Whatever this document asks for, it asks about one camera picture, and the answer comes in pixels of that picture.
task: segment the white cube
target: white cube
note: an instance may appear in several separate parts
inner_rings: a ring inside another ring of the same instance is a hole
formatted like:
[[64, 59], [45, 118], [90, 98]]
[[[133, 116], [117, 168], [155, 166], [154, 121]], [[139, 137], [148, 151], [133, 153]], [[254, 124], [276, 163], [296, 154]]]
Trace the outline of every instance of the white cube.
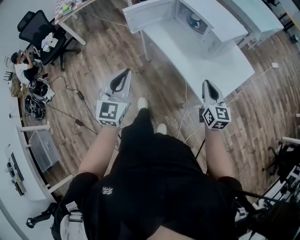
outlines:
[[221, 130], [231, 122], [230, 109], [222, 106], [209, 105], [202, 116], [209, 129]]
[[119, 127], [130, 104], [112, 101], [97, 101], [96, 119], [103, 126]]

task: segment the white logo on shirt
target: white logo on shirt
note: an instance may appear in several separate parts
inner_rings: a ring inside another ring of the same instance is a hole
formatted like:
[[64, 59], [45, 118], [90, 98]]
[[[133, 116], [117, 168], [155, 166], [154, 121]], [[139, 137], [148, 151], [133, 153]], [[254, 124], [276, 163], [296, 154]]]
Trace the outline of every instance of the white logo on shirt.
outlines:
[[103, 187], [102, 188], [102, 193], [103, 194], [107, 194], [107, 195], [112, 194], [113, 193], [113, 188], [111, 188], [111, 187]]

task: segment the black t-shirt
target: black t-shirt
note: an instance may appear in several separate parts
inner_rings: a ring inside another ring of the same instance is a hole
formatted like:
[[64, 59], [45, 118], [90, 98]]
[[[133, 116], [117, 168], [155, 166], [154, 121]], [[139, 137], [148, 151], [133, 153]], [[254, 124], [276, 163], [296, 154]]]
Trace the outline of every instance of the black t-shirt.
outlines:
[[60, 239], [65, 205], [75, 201], [89, 240], [143, 240], [161, 225], [193, 239], [235, 239], [237, 207], [228, 188], [240, 183], [206, 176], [181, 144], [172, 138], [161, 145], [156, 139], [147, 152], [143, 146], [120, 152], [101, 180], [88, 172], [77, 175], [55, 214], [54, 238]]

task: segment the white shoe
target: white shoe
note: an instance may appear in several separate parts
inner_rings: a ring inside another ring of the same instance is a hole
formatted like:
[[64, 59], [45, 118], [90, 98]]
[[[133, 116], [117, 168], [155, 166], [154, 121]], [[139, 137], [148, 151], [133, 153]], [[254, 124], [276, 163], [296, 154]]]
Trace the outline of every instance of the white shoe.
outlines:
[[163, 123], [159, 124], [156, 129], [156, 133], [161, 133], [163, 135], [166, 135], [167, 134], [167, 126]]
[[141, 110], [142, 108], [147, 108], [148, 109], [148, 101], [144, 97], [140, 97], [139, 100], [137, 101], [137, 108]]

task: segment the white t-shirt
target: white t-shirt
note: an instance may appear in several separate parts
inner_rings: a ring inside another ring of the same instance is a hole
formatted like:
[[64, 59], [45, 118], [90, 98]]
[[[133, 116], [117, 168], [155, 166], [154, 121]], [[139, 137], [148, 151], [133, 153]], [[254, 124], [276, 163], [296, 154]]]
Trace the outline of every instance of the white t-shirt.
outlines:
[[26, 86], [29, 85], [30, 81], [25, 77], [24, 71], [27, 70], [28, 64], [21, 63], [15, 64], [15, 73], [17, 74], [21, 83], [24, 83]]

